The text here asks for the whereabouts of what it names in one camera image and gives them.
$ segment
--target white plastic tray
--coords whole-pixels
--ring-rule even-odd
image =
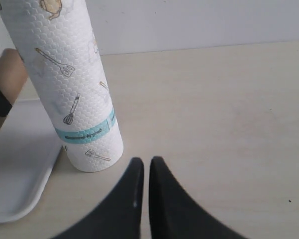
[[[60,149],[41,102],[16,102],[0,130],[0,223],[35,207]]]

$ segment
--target paper towel roll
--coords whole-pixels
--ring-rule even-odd
[[[0,0],[0,15],[72,164],[116,163],[123,142],[85,0]]]

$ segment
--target kitchen paper towel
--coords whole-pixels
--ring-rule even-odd
[[[0,15],[72,164],[116,163],[123,142],[85,0],[0,0]]]

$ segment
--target blue label band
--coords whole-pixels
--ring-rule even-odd
[[[60,139],[66,143],[84,144],[93,142],[107,134],[114,126],[115,122],[116,115],[113,109],[107,119],[93,128],[77,132],[65,132],[56,128],[55,131]]]

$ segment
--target table surface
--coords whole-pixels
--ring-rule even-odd
[[[142,238],[150,238],[154,155],[188,193],[248,238],[299,239],[299,42],[102,56],[124,154],[97,173],[62,152],[42,198],[0,239],[46,239],[90,212],[129,160],[145,164]],[[30,82],[20,98],[33,98]]]

